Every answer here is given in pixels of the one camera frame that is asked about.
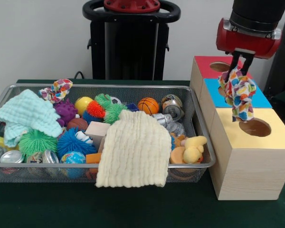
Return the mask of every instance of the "red wheel hub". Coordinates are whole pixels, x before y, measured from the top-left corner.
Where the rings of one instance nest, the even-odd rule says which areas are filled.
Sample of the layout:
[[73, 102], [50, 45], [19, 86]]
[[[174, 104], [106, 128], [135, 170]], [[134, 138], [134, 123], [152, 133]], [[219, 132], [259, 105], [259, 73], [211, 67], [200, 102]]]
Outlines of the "red wheel hub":
[[160, 6], [159, 0], [104, 0], [106, 9], [122, 13], [150, 13]]

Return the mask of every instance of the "white wall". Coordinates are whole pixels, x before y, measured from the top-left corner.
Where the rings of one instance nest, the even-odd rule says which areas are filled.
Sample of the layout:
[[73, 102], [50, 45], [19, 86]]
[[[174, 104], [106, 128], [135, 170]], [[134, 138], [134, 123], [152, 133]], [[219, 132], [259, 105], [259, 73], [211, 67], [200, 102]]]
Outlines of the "white wall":
[[[92, 78], [86, 49], [87, 0], [0, 0], [0, 92], [20, 78], [73, 77], [81, 70]], [[164, 79], [189, 80], [194, 55], [224, 55], [216, 50], [217, 26], [229, 17], [233, 0], [171, 0], [182, 10], [170, 24]], [[283, 26], [285, 14], [279, 26]], [[255, 60], [250, 72], [261, 88], [271, 60]]]

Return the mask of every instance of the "metal basket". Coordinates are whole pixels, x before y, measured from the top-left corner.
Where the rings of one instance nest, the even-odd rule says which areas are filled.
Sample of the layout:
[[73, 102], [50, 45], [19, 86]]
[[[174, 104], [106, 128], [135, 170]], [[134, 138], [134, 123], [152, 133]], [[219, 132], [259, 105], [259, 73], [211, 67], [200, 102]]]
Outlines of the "metal basket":
[[[49, 84], [15, 84], [0, 96], [0, 107], [25, 89], [35, 93]], [[215, 163], [215, 154], [195, 93], [187, 86], [131, 86], [131, 85], [73, 85], [68, 98], [75, 102], [82, 96], [95, 97], [104, 93], [122, 102], [138, 103], [144, 97], [158, 102], [167, 94], [177, 95], [183, 102], [185, 116], [182, 123], [188, 137], [204, 135], [208, 142], [201, 164], [169, 164], [167, 182], [198, 182], [205, 170]], [[0, 182], [95, 182], [98, 164], [37, 164], [0, 163]]]

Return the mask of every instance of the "red box top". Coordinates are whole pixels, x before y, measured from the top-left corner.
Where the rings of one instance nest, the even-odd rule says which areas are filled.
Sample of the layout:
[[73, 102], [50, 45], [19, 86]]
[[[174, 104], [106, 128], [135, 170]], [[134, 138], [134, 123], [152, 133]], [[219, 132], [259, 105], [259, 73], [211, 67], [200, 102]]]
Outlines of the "red box top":
[[[195, 56], [196, 63], [199, 67], [199, 71], [203, 78], [218, 79], [229, 69], [232, 61], [232, 56]], [[238, 67], [243, 66], [242, 62], [238, 62]]]

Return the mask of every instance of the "light blue cloth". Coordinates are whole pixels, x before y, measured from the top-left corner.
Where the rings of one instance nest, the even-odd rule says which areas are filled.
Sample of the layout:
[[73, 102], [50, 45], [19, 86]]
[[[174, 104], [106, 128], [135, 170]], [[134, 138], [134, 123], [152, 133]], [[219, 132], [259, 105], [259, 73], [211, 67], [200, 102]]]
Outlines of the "light blue cloth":
[[16, 146], [21, 136], [32, 129], [56, 138], [62, 133], [58, 118], [53, 104], [26, 89], [0, 108], [0, 121], [6, 123], [4, 144]]

